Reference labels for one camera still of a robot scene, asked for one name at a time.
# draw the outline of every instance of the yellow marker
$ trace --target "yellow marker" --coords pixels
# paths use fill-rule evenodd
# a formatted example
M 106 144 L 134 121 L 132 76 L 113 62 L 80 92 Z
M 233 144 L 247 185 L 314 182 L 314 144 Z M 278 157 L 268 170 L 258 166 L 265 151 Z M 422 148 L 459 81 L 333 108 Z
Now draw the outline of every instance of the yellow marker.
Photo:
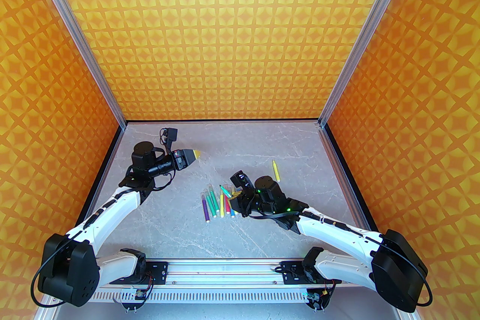
M 273 171 L 275 172 L 276 181 L 280 181 L 280 174 L 278 174 L 278 168 L 276 167 L 275 160 L 271 161 L 271 163 L 273 164 Z
M 220 188 L 220 217 L 225 216 L 225 198 L 223 197 L 223 190 Z

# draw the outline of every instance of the black cable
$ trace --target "black cable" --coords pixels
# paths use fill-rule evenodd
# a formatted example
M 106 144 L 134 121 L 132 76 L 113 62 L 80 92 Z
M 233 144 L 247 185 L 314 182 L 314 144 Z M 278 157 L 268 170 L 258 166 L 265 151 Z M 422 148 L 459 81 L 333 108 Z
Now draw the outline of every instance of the black cable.
M 165 131 L 166 131 L 166 130 L 167 130 L 166 128 L 162 128 L 162 129 L 160 130 L 160 143 L 161 143 L 162 145 L 164 145 L 164 146 L 167 145 L 167 142 L 163 139 L 163 136 L 166 136 L 166 135 L 165 135 Z
M 325 305 L 323 306 L 322 309 L 324 309 L 327 305 L 329 305 L 330 299 L 332 298 L 333 292 L 335 291 L 336 282 L 335 282 L 334 280 L 332 280 L 332 282 L 333 282 L 333 286 L 332 286 L 330 289 L 328 289 L 328 288 L 326 289 L 327 294 L 328 294 L 328 297 L 327 297 L 327 299 L 326 299 L 326 301 L 325 301 Z
M 52 258 L 55 257 L 55 255 L 57 255 L 60 251 L 64 250 L 65 247 L 67 245 L 69 245 L 69 243 L 71 243 L 71 241 L 74 240 L 74 238 L 76 238 L 79 234 L 81 234 L 82 231 L 79 231 L 76 235 L 74 235 L 73 237 L 69 238 L 68 241 L 66 243 L 64 243 L 60 248 L 58 248 L 55 252 L 53 252 L 49 258 L 47 258 L 45 260 L 45 262 L 40 266 L 40 268 L 38 268 L 38 270 L 36 271 L 32 281 L 31 281 L 31 284 L 30 284 L 30 296 L 33 300 L 33 302 L 35 304 L 37 304 L 38 306 L 40 306 L 41 308 L 54 308 L 56 306 L 60 306 L 62 304 L 65 303 L 65 301 L 61 301 L 60 303 L 56 303 L 56 304 L 50 304 L 50 305 L 47 305 L 47 304 L 42 304 L 40 303 L 36 298 L 35 298 L 35 292 L 34 292 L 34 289 L 35 289 L 35 280 L 36 278 L 38 277 L 38 275 L 40 274 L 40 271 L 48 264 L 48 262 L 50 260 L 52 260 Z
M 397 251 L 391 249 L 389 246 L 386 246 L 385 244 L 382 244 L 380 243 L 379 241 L 376 241 L 368 236 L 363 236 L 363 238 L 366 238 L 367 240 L 370 240 L 370 241 L 373 241 L 375 244 L 378 244 L 379 246 L 382 246 L 384 247 L 385 249 L 389 250 L 390 252 L 393 252 L 395 253 L 397 256 L 401 257 L 403 260 L 405 260 L 408 264 L 410 264 L 410 266 L 415 270 L 415 272 L 417 272 L 421 279 L 423 280 L 423 283 L 425 284 L 425 287 L 427 288 L 427 291 L 428 291 L 428 301 L 426 303 L 417 303 L 418 306 L 429 306 L 433 301 L 434 301 L 434 295 L 432 294 L 432 290 L 430 289 L 430 286 L 428 285 L 427 283 L 427 279 L 425 278 L 425 276 L 423 275 L 422 272 L 420 272 L 420 270 L 416 267 L 416 265 L 414 265 L 410 260 L 408 260 L 405 256 L 401 255 L 400 253 L 398 253 Z
M 274 213 L 272 215 L 266 215 L 262 212 L 259 212 L 262 214 L 262 216 L 249 216 L 251 217 L 252 219 L 277 219 L 279 217 L 285 217 L 285 216 L 291 216 L 291 215 L 296 215 L 296 214 L 299 214 L 300 212 L 297 212 L 297 211 L 289 211 L 289 212 L 283 212 L 283 213 Z
M 175 166 L 173 167 L 173 176 L 170 174 L 170 172 L 164 174 L 163 176 L 166 176 L 167 174 L 170 176 L 170 181 L 168 181 L 168 183 L 166 183 L 163 186 L 153 188 L 152 191 L 161 191 L 172 183 L 173 179 L 175 178 L 175 175 L 177 174 L 177 170 L 175 169 Z
M 385 244 L 382 244 L 381 242 L 379 241 L 376 241 L 368 236 L 364 236 L 363 234 L 357 232 L 357 231 L 354 231 L 353 229 L 351 229 L 350 227 L 348 227 L 346 224 L 342 223 L 342 222 L 335 222 L 335 221 L 331 221 L 330 222 L 327 222 L 327 221 L 322 221 L 320 219 L 320 217 L 316 216 L 316 215 L 306 215 L 302 212 L 294 212 L 294 211 L 291 211 L 291 212 L 283 212 L 283 213 L 275 213 L 273 215 L 265 215 L 262 213 L 262 216 L 249 216 L 251 217 L 252 219 L 275 219 L 275 218 L 278 218 L 278 217 L 285 217 L 285 216 L 290 216 L 290 215 L 293 215 L 293 214 L 300 214 L 301 216 L 304 216 L 304 217 L 308 217 L 310 219 L 315 219 L 317 221 L 321 221 L 325 224 L 329 224 L 329 225 L 332 225 L 332 226 L 336 226 L 338 227 L 339 229 L 343 229 L 344 231 L 350 231 L 350 232 L 353 232 L 367 240 L 370 240 L 372 242 L 374 242 L 375 244 L 379 245 L 379 246 L 382 246 L 384 247 L 385 249 L 389 250 L 390 252 L 392 253 L 395 253 L 398 257 L 402 258 L 403 260 L 405 260 L 408 264 L 410 264 L 410 266 L 415 270 L 415 272 L 421 277 L 423 283 L 425 284 L 425 287 L 427 288 L 427 291 L 428 291 L 428 301 L 426 303 L 417 303 L 418 306 L 429 306 L 432 302 L 433 302 L 433 298 L 434 298 L 434 295 L 432 293 L 432 290 L 430 289 L 430 286 L 427 282 L 427 279 L 425 278 L 425 276 L 423 275 L 423 273 L 420 271 L 420 269 L 418 269 L 418 267 L 416 265 L 414 265 L 410 260 L 408 260 L 405 256 L 403 256 L 401 253 L 398 253 L 397 251 L 391 249 L 389 246 L 386 246 Z

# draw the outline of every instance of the black wire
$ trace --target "black wire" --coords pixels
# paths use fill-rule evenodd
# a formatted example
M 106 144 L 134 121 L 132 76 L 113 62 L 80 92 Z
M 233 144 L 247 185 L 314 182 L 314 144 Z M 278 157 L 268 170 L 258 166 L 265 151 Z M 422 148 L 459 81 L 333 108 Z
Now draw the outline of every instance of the black wire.
M 60 306 L 62 304 L 65 303 L 65 301 L 61 301 L 60 303 L 56 303 L 56 304 L 50 304 L 50 305 L 47 305 L 47 304 L 42 304 L 40 303 L 36 298 L 35 298 L 35 292 L 34 292 L 34 289 L 35 289 L 35 280 L 36 278 L 38 277 L 38 275 L 40 274 L 40 271 L 43 269 L 43 267 L 45 267 L 45 265 L 50 261 L 52 260 L 53 257 L 55 257 L 55 255 L 57 255 L 60 251 L 64 250 L 65 247 L 67 245 L 69 245 L 69 243 L 71 243 L 71 241 L 74 240 L 74 238 L 76 238 L 79 234 L 81 234 L 82 231 L 79 231 L 76 235 L 74 235 L 73 237 L 71 237 L 66 243 L 64 243 L 60 248 L 58 248 L 55 252 L 53 252 L 49 258 L 47 258 L 45 260 L 45 262 L 40 266 L 40 268 L 38 268 L 38 270 L 36 271 L 32 281 L 31 281 L 31 284 L 30 284 L 30 296 L 33 300 L 33 302 L 35 304 L 37 304 L 38 306 L 40 306 L 41 308 L 54 308 L 56 306 Z
M 175 175 L 177 174 L 177 171 L 176 171 L 176 169 L 175 169 L 175 166 L 173 166 L 173 176 L 172 176 L 172 174 L 170 174 L 170 172 L 164 174 L 163 176 L 166 176 L 167 174 L 170 176 L 170 181 L 168 181 L 168 183 L 166 183 L 166 184 L 163 185 L 163 186 L 159 186 L 159 187 L 153 188 L 152 191 L 161 191 L 161 190 L 165 189 L 167 186 L 169 186 L 169 185 L 172 183 L 173 179 L 175 178 Z
M 300 214 L 302 215 L 301 212 L 294 212 L 294 211 L 291 211 L 291 212 L 283 212 L 283 213 L 276 213 L 276 214 L 273 214 L 273 215 L 265 215 L 262 213 L 262 216 L 249 216 L 251 217 L 252 219 L 275 219 L 277 217 L 285 217 L 285 216 L 290 216 L 290 215 L 293 215 L 293 214 Z M 430 289 L 430 286 L 427 282 L 427 279 L 425 278 L 425 276 L 423 275 L 423 273 L 418 269 L 418 267 L 416 265 L 414 265 L 410 260 L 408 260 L 405 256 L 403 256 L 401 253 L 398 253 L 397 251 L 391 249 L 389 246 L 386 246 L 385 244 L 382 244 L 381 242 L 379 241 L 376 241 L 370 237 L 367 237 L 367 236 L 364 236 L 363 234 L 357 232 L 357 231 L 354 231 L 353 229 L 346 229 L 348 231 L 351 231 L 367 240 L 370 240 L 372 242 L 374 242 L 375 244 L 379 245 L 379 246 L 382 246 L 384 247 L 385 249 L 389 250 L 390 252 L 392 253 L 395 253 L 398 257 L 401 257 L 403 260 L 405 260 L 408 264 L 410 264 L 410 266 L 415 270 L 415 272 L 421 277 L 423 283 L 425 284 L 425 288 L 427 288 L 427 291 L 428 291 L 428 301 L 426 303 L 418 303 L 417 302 L 417 305 L 418 306 L 429 306 L 432 302 L 433 302 L 433 298 L 434 298 L 434 295 L 432 293 L 432 290 Z
M 166 131 L 166 130 L 167 130 L 166 128 L 162 128 L 162 129 L 160 130 L 160 143 L 161 143 L 162 145 L 165 145 L 165 146 L 167 145 L 167 142 L 163 139 L 163 136 L 165 136 L 165 131 Z
M 325 305 L 323 306 L 323 308 L 325 308 L 330 303 L 330 299 L 332 298 L 333 292 L 335 291 L 335 288 L 336 288 L 335 280 L 332 280 L 332 283 L 333 283 L 333 287 L 331 287 L 330 289 L 328 288 L 326 289 L 328 293 L 328 297 L 327 297 L 327 300 L 325 301 Z
M 378 244 L 379 246 L 382 246 L 384 248 L 386 248 L 387 250 L 389 250 L 390 252 L 393 252 L 395 253 L 397 256 L 400 256 L 403 260 L 405 260 L 408 264 L 411 265 L 411 267 L 413 267 L 413 269 L 415 270 L 415 272 L 418 273 L 418 275 L 420 275 L 421 279 L 423 280 L 423 283 L 425 284 L 425 287 L 427 288 L 427 291 L 428 291 L 428 301 L 426 303 L 417 303 L 418 306 L 429 306 L 432 302 L 433 302 L 433 298 L 434 298 L 434 295 L 432 294 L 432 290 L 430 289 L 430 286 L 428 285 L 427 283 L 427 279 L 425 278 L 425 276 L 423 275 L 422 272 L 420 272 L 420 270 L 418 269 L 418 267 L 416 265 L 414 265 L 410 260 L 408 260 L 405 256 L 401 255 L 400 253 L 398 253 L 397 251 L 391 249 L 389 246 L 386 246 L 385 244 L 382 244 L 380 243 L 379 241 L 376 241 L 368 236 L 362 236 L 364 238 L 366 238 L 367 240 L 370 240 L 370 241 L 373 241 L 375 244 Z
M 290 212 L 283 212 L 283 213 L 274 213 L 272 215 L 266 215 L 262 212 L 259 212 L 262 214 L 262 216 L 249 216 L 251 217 L 252 219 L 276 219 L 278 217 L 285 217 L 285 216 L 291 216 L 291 215 L 295 215 L 295 214 L 299 214 L 300 212 L 296 212 L 296 211 L 290 211 Z

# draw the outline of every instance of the gray marble surface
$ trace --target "gray marble surface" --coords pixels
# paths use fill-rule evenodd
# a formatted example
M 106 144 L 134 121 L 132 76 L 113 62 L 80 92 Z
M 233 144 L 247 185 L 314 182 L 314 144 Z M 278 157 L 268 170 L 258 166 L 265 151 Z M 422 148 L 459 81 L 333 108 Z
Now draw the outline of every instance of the gray marble surface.
M 153 192 L 113 231 L 99 257 L 134 248 L 148 258 L 304 257 L 312 246 L 334 250 L 317 239 L 285 231 L 271 220 L 225 217 L 204 220 L 200 193 L 209 183 L 230 183 L 240 169 L 252 181 L 274 177 L 275 159 L 282 191 L 317 210 L 353 224 L 343 193 L 312 121 L 130 123 L 120 142 L 96 208 L 113 193 L 139 141 L 159 144 L 159 130 L 178 128 L 173 149 L 202 151 L 173 183 Z M 156 180 L 158 186 L 168 181 Z
M 204 221 L 200 193 L 208 183 L 228 183 L 242 169 L 254 181 L 274 176 L 275 159 L 280 186 L 332 217 L 353 224 L 343 193 L 324 152 L 314 121 L 307 122 L 198 122 L 129 124 L 96 203 L 100 206 L 115 190 L 131 163 L 134 145 L 149 140 L 159 146 L 158 131 L 178 128 L 174 149 L 192 148 L 202 156 L 178 172 L 172 185 L 152 193 L 106 240 L 99 256 L 129 247 L 149 258 L 264 258 L 304 257 L 311 246 L 331 246 L 270 220 L 242 217 Z M 157 184 L 164 181 L 159 178 Z M 57 320 L 382 320 L 398 319 L 393 307 L 363 287 L 339 287 L 325 313 L 305 304 L 162 304 L 146 305 L 134 315 L 115 303 L 87 303 L 81 308 L 61 306 Z

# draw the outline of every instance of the black mounting plate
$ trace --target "black mounting plate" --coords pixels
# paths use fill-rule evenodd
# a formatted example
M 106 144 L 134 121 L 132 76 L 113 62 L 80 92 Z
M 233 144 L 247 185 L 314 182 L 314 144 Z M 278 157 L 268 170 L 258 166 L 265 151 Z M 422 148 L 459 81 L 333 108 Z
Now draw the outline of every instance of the black mounting plate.
M 165 280 L 168 274 L 168 263 L 165 261 L 147 261 L 146 272 L 152 274 L 155 278 L 155 285 L 165 285 Z M 110 283 L 111 285 L 149 285 L 149 279 L 144 279 L 142 282 L 132 283 L 129 277 L 123 277 L 122 279 L 115 280 Z
M 290 272 L 283 272 L 283 284 L 285 285 L 297 285 L 297 284 L 312 284 L 307 280 L 305 273 L 303 272 L 303 266 L 301 261 L 282 261 L 280 262 L 280 266 L 283 270 L 291 270 L 298 276 L 293 276 Z M 335 282 L 340 284 L 342 281 L 338 279 L 323 279 L 322 281 L 317 282 L 317 284 L 331 284 Z

